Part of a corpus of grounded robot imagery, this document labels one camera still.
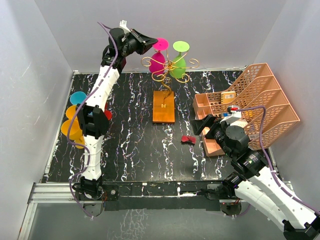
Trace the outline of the yellow-base amber wine glass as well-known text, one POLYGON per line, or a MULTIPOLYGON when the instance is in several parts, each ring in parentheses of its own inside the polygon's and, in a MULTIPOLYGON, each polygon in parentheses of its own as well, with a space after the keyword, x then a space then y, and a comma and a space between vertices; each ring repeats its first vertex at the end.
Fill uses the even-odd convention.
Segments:
POLYGON ((76 105, 72 105, 70 107, 67 108, 65 115, 66 117, 71 120, 74 115, 76 114, 76 110, 77 110, 77 106, 76 105))

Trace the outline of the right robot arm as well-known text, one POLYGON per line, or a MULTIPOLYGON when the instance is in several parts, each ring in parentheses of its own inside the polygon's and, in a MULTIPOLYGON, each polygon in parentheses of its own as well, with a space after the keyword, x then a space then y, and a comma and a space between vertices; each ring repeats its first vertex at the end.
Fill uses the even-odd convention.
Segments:
POLYGON ((319 213, 289 192, 268 160, 249 147, 250 138, 242 127, 211 114, 192 120, 191 125, 195 135, 209 128, 209 139, 231 158, 235 171, 222 181, 226 197, 248 202, 273 221, 287 240, 314 240, 320 235, 319 213))

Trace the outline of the red bow hair clip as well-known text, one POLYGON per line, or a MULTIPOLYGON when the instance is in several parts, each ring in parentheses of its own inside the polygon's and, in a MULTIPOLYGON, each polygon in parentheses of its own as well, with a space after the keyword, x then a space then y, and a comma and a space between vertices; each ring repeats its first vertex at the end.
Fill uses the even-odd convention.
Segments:
POLYGON ((194 136, 183 135, 181 137, 181 142, 194 145, 196 143, 196 138, 194 136))

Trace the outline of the blue wine glass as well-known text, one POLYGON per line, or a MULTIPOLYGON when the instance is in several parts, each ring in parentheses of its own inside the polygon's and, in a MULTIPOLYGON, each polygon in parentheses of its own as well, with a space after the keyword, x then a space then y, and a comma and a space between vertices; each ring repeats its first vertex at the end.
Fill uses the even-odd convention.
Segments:
POLYGON ((86 97, 87 95, 83 91, 77 91, 70 96, 69 101, 72 105, 78 105, 81 104, 86 97))

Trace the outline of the yellow-base orange wine glass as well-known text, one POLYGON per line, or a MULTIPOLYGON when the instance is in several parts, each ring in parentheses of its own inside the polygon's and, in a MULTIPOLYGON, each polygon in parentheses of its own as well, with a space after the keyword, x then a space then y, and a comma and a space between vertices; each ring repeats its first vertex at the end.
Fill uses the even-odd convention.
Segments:
MULTIPOLYGON (((68 130, 69 127, 72 123, 71 119, 66 120, 62 126, 61 126, 61 132, 63 135, 67 136, 68 135, 68 130)), ((71 129, 69 132, 69 139, 71 141, 73 141, 76 144, 80 144, 80 145, 76 145, 75 147, 78 149, 83 149, 84 145, 85 145, 85 140, 84 140, 84 136, 83 136, 83 132, 80 128, 79 122, 75 119, 73 121, 73 124, 71 125, 71 129)))

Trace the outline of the pink file rack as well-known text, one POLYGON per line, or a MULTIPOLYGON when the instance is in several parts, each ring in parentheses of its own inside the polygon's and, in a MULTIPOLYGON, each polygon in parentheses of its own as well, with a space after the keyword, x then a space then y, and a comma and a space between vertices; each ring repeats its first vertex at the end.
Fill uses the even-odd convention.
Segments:
POLYGON ((300 121, 267 63, 249 65, 227 91, 235 91, 239 108, 246 110, 241 116, 247 122, 244 130, 253 149, 261 148, 261 121, 264 148, 270 147, 300 121))

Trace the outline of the pink desk organizer tray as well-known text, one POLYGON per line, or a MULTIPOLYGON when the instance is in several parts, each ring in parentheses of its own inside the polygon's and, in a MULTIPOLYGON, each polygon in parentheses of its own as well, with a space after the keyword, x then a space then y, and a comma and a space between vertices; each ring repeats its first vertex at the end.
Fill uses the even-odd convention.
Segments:
MULTIPOLYGON (((235 99, 226 104, 221 104, 221 92, 212 92, 212 93, 200 93, 196 94, 193 100, 193 108, 195 112, 196 119, 203 119, 207 115, 211 114, 213 116, 218 116, 220 114, 227 112, 227 107, 229 105, 237 105, 238 97, 236 96, 235 99)), ((205 135, 210 129, 205 127, 204 130, 201 132, 200 136, 203 142, 204 151, 206 156, 214 157, 219 155, 224 155, 223 150, 217 144, 214 139, 206 139, 205 135)))

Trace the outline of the green wine glass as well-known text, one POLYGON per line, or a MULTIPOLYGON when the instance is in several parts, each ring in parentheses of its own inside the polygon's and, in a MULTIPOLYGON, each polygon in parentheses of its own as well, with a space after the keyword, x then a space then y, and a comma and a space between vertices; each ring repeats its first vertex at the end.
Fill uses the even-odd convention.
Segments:
POLYGON ((186 53, 190 49, 190 45, 185 41, 179 40, 174 42, 172 47, 178 52, 178 55, 172 60, 170 75, 173 78, 182 79, 187 66, 183 53, 186 53))

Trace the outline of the red wine glass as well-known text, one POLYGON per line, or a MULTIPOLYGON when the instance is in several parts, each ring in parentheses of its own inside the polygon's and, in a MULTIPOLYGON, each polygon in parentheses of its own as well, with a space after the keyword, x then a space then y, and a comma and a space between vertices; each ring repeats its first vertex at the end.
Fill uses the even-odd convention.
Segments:
POLYGON ((104 106, 104 114, 105 116, 107 117, 107 119, 110 121, 113 117, 113 114, 111 113, 110 110, 108 110, 108 103, 106 102, 105 103, 105 106, 104 106))

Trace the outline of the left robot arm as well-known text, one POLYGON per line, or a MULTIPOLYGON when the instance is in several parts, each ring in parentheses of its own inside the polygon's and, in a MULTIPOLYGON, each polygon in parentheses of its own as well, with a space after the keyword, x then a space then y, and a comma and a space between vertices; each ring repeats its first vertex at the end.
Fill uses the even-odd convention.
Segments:
POLYGON ((77 105, 76 116, 84 136, 84 169, 79 173, 79 186, 72 188, 93 200, 103 195, 101 150, 109 129, 105 105, 126 65, 127 56, 145 54, 158 39, 139 33, 135 29, 116 27, 107 31, 108 45, 102 52, 99 75, 85 100, 77 105))

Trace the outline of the pink wine glass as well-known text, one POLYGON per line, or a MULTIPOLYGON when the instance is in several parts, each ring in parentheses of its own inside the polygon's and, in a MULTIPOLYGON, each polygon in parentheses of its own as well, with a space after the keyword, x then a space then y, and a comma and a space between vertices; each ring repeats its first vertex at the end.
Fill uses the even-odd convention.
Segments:
POLYGON ((149 71, 155 75, 161 75, 165 71, 165 56, 162 51, 167 50, 169 47, 169 42, 165 38, 157 38, 157 43, 153 45, 155 54, 150 59, 149 71))

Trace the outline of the orange card box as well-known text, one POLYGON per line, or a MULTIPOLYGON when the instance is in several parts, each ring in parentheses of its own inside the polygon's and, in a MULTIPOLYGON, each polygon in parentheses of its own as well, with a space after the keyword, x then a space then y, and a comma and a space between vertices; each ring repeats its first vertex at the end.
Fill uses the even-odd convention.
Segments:
POLYGON ((223 91, 220 95, 221 104, 231 103, 236 98, 236 95, 235 91, 223 91))

